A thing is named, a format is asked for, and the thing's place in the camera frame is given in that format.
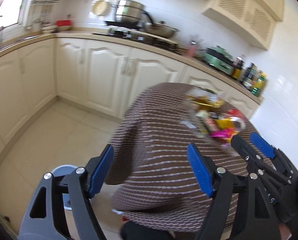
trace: faucet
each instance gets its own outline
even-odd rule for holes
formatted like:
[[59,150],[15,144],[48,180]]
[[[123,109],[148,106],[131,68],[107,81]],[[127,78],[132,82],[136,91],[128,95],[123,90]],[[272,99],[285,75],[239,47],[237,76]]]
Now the faucet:
[[4,37],[3,37],[3,30],[4,30],[4,26],[1,26],[0,27],[0,49],[2,47],[2,44],[3,44],[3,40],[4,40]]

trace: blue gripper pad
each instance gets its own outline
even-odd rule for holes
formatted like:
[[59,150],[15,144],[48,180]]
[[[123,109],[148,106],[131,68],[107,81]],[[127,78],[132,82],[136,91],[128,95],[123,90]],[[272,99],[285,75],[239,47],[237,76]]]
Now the blue gripper pad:
[[90,187],[89,187],[89,198],[93,198],[95,194],[98,194],[101,190],[101,187],[105,181],[107,172],[113,162],[113,147],[110,145],[106,147],[104,152],[102,152],[100,161],[96,166],[94,172],[90,176]]
[[273,147],[257,133],[254,132],[250,135],[250,141],[265,155],[265,157],[271,159],[275,157]]
[[212,197],[214,190],[212,188],[211,175],[200,157],[199,150],[193,143],[188,145],[187,157],[201,191]]

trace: window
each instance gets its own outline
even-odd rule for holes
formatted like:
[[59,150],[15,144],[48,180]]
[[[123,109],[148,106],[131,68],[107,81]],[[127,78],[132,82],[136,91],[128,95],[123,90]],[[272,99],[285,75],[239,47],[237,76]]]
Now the window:
[[4,0],[0,6],[0,27],[18,23],[24,3],[25,0]]

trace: green appliance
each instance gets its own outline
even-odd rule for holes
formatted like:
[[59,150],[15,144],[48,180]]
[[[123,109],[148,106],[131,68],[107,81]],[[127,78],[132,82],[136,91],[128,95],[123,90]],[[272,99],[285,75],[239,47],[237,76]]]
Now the green appliance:
[[219,46],[208,48],[202,60],[228,75],[234,71],[232,56]]

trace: stainless steel pot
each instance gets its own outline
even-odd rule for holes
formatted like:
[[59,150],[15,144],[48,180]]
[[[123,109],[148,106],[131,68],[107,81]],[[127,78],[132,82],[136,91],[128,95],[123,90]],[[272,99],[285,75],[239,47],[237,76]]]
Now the stainless steel pot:
[[179,30],[176,28],[172,28],[164,24],[164,22],[160,23],[151,23],[147,22],[144,24],[145,32],[150,33],[152,35],[160,36],[163,38],[171,38],[175,35]]
[[137,25],[142,18],[145,6],[131,0],[120,0],[115,6],[116,22],[129,23]]

